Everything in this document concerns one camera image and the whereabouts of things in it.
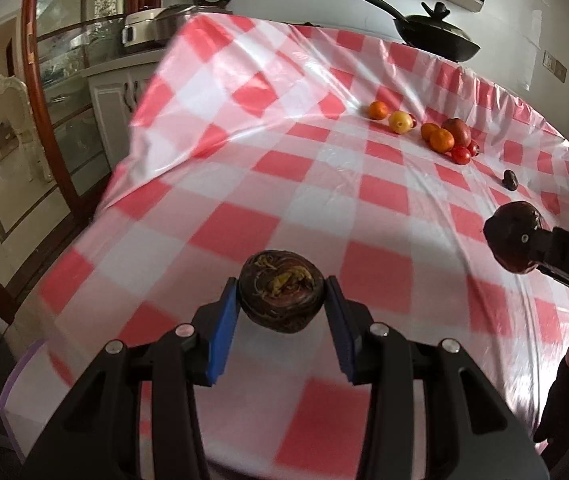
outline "metal screw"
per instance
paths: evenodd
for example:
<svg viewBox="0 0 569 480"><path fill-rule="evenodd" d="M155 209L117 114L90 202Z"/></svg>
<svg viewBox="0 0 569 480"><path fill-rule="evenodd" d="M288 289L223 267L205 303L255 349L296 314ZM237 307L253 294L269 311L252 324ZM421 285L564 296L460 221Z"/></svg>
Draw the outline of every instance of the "metal screw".
<svg viewBox="0 0 569 480"><path fill-rule="evenodd" d="M196 329L192 324L183 323L176 327L176 335L178 337L191 337L196 333Z"/></svg>
<svg viewBox="0 0 569 480"><path fill-rule="evenodd" d="M389 335L389 327L385 323L372 323L369 332L378 337L385 337Z"/></svg>
<svg viewBox="0 0 569 480"><path fill-rule="evenodd" d="M450 337L443 339L440 343L440 346L450 354L457 354L460 351L460 343L458 343L458 341L455 339L451 339Z"/></svg>
<svg viewBox="0 0 569 480"><path fill-rule="evenodd" d="M122 341L117 340L117 339L114 339L113 341L109 341L104 346L104 350L106 351L106 353L111 354L111 355L119 354L123 348L124 348L124 343Z"/></svg>

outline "table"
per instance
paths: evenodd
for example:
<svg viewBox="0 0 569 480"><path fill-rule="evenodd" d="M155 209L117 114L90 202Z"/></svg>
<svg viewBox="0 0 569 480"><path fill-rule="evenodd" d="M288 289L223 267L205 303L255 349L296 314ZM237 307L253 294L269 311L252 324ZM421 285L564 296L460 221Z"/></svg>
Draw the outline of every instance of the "table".
<svg viewBox="0 0 569 480"><path fill-rule="evenodd" d="M482 153L456 166L418 130L391 134L362 114L374 99L420 123L460 117ZM407 338L458 339L533 429L569 344L569 290L504 271L482 225L527 200L569 229L569 143L521 99L405 45L208 14L167 50L131 129L95 222L40 284L49 339L5 414L41 425L107 341L154 340L276 248L337 275ZM500 184L507 168L515 192ZM55 382L55 399L27 399L25 375ZM324 314L296 335L241 316L225 375L196 396L212 460L271 478L354 476L369 391L341 375Z"/></svg>

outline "blue gripper pad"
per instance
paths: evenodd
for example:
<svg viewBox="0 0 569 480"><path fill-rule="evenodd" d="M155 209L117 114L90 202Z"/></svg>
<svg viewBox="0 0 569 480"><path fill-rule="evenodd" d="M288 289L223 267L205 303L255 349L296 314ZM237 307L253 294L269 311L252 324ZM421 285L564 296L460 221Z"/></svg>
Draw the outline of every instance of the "blue gripper pad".
<svg viewBox="0 0 569 480"><path fill-rule="evenodd" d="M345 307L347 302L342 295L340 285L334 276L328 277L325 282L325 313L331 330L333 346L336 349L340 370L352 383L356 375L356 348L354 337L349 330Z"/></svg>
<svg viewBox="0 0 569 480"><path fill-rule="evenodd" d="M222 297L220 298L222 310L218 318L218 323L213 329L213 335L209 345L209 366L206 370L206 377L210 384L215 384L224 372L227 364L229 349L231 349L231 341L233 333L236 330L238 322L239 307L236 306L236 284L226 286Z"/></svg>

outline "black wok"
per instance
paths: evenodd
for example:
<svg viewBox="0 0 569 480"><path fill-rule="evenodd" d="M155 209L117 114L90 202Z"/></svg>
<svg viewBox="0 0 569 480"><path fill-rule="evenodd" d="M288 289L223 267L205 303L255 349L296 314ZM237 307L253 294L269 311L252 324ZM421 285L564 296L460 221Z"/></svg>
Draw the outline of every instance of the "black wok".
<svg viewBox="0 0 569 480"><path fill-rule="evenodd" d="M395 18L396 30L408 46L426 50L455 62L468 61L481 49L458 27L443 21L451 11L442 2L438 2L433 10L423 3L422 6L428 12L428 16L416 14L403 16L383 0L364 1Z"/></svg>

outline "dark purple vegetable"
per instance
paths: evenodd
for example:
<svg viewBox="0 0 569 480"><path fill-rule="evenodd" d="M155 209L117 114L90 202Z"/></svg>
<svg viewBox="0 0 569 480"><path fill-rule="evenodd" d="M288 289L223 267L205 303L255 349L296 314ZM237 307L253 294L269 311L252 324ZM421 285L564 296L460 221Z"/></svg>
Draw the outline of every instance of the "dark purple vegetable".
<svg viewBox="0 0 569 480"><path fill-rule="evenodd" d="M496 261L509 272L526 274L537 267L529 259L529 246L520 241L526 230L542 228L538 209L529 202L509 202L500 206L482 228Z"/></svg>
<svg viewBox="0 0 569 480"><path fill-rule="evenodd" d="M516 177L516 173L511 170L505 170L505 174L502 176L502 185L510 191L515 191L518 189L518 179Z"/></svg>
<svg viewBox="0 0 569 480"><path fill-rule="evenodd" d="M324 278L299 254L262 251L242 266L238 298L250 320L292 334L305 328L321 309Z"/></svg>

